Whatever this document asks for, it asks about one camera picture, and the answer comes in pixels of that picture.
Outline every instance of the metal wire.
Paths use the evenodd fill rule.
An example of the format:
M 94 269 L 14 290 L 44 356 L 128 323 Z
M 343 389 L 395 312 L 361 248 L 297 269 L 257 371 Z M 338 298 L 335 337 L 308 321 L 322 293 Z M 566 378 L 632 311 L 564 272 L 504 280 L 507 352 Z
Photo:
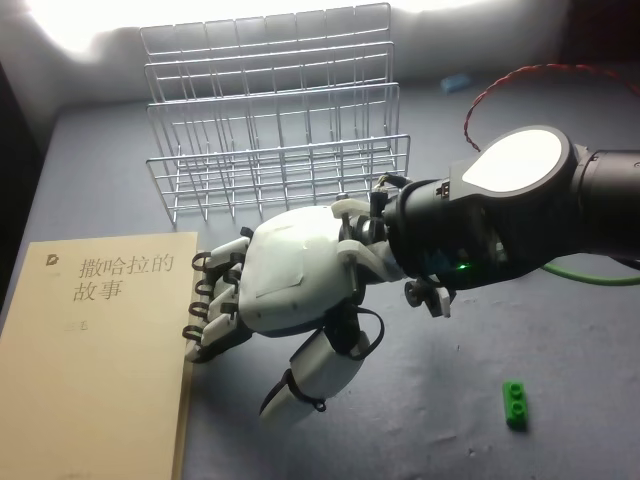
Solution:
M 406 175 L 388 4 L 141 29 L 160 157 L 178 214 L 330 203 Z

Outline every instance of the green block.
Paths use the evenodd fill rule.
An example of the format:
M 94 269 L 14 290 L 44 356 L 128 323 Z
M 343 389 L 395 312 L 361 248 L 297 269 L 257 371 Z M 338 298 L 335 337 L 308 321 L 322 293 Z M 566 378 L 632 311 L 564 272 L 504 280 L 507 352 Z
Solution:
M 507 425 L 512 430 L 526 430 L 529 413 L 527 411 L 527 395 L 521 382 L 504 382 L 502 384 L 504 399 L 504 415 Z

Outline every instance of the blue eraser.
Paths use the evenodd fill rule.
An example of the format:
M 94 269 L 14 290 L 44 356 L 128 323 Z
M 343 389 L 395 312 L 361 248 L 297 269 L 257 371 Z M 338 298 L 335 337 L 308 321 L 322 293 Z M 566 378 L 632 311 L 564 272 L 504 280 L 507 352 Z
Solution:
M 471 85 L 471 77 L 465 73 L 459 73 L 451 77 L 442 79 L 440 82 L 440 88 L 446 94 L 463 90 Z

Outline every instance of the white circular panel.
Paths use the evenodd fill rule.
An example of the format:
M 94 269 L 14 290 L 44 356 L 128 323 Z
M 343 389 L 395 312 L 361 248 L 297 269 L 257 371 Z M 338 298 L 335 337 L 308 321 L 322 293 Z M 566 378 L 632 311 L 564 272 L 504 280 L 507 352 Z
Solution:
M 560 139 L 546 130 L 524 130 L 489 147 L 462 176 L 492 192 L 515 192 L 544 178 L 560 160 Z

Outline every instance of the robotic hand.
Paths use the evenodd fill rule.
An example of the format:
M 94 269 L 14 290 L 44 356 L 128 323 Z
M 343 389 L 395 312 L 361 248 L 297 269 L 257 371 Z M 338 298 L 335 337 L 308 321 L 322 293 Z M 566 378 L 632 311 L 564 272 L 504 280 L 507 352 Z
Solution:
M 399 189 L 389 198 L 386 185 Z M 242 238 L 194 258 L 205 274 L 185 328 L 186 358 L 213 359 L 254 332 L 313 331 L 260 409 L 291 425 L 342 390 L 384 335 L 359 305 L 366 285 L 415 278 L 410 305 L 449 316 L 459 289 L 522 276 L 588 252 L 640 257 L 640 153 L 589 153 L 556 129 L 515 130 L 449 178 L 383 175 L 370 202 L 339 196 L 244 228 Z M 371 342 L 359 315 L 380 320 Z

